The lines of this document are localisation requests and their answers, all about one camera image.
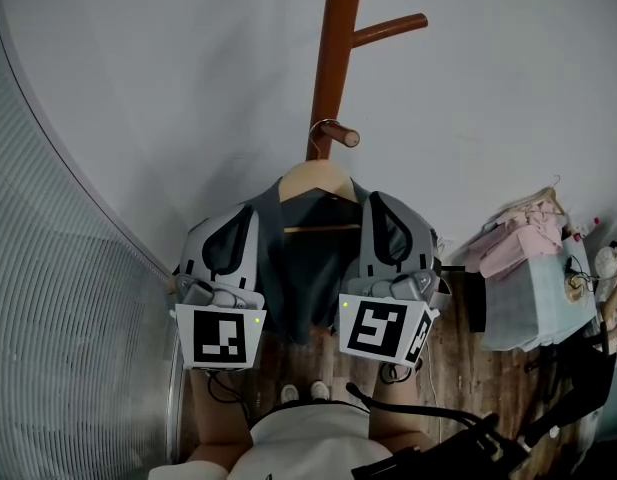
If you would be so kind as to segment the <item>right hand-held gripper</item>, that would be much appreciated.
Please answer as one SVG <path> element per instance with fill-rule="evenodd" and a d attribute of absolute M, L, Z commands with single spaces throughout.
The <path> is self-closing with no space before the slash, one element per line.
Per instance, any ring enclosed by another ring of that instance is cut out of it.
<path fill-rule="evenodd" d="M 414 366 L 439 310 L 441 265 L 428 222 L 400 200 L 372 192 L 363 205 L 359 256 L 338 298 L 340 351 Z"/>

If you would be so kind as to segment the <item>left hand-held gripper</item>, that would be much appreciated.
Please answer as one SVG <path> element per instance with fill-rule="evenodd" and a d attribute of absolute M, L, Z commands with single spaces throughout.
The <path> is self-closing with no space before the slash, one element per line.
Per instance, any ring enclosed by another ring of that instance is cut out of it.
<path fill-rule="evenodd" d="M 171 312 L 186 369 L 253 366 L 266 319 L 256 291 L 258 239 L 259 216 L 247 204 L 189 232 Z"/>

